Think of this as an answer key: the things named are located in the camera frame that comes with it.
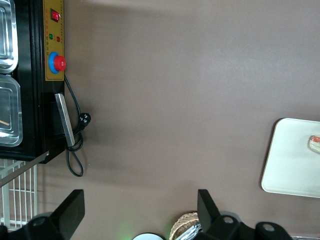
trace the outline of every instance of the stainless steel tray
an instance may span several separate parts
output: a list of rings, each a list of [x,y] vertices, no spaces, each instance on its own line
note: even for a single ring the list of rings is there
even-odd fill
[[[0,74],[0,146],[15,147],[23,139],[20,86]]]
[[[13,0],[0,0],[0,73],[12,72],[18,64],[16,11]]]

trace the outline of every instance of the emergency stop button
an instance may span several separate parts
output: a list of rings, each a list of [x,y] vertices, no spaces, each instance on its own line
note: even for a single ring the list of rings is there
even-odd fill
[[[66,69],[67,63],[63,56],[60,56],[57,52],[53,51],[49,55],[48,64],[51,72],[58,74]]]
[[[66,60],[63,56],[55,56],[53,66],[57,71],[64,71],[66,69]]]

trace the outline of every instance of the red button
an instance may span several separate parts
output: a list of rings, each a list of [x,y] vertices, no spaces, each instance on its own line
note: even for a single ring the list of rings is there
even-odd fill
[[[51,9],[51,19],[58,22],[60,19],[60,14],[57,11]]]
[[[64,71],[67,66],[65,58],[59,55],[54,58],[53,65],[57,71]]]

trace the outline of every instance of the yellow control panel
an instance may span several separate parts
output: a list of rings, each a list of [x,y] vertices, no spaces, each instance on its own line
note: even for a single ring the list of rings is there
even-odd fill
[[[45,80],[63,81],[66,68],[64,0],[43,0]]]

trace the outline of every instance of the wire rack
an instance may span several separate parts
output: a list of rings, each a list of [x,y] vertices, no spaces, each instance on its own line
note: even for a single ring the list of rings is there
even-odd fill
[[[0,177],[4,178],[26,164],[0,159]],[[37,165],[31,167],[0,190],[0,222],[15,231],[37,215]]]

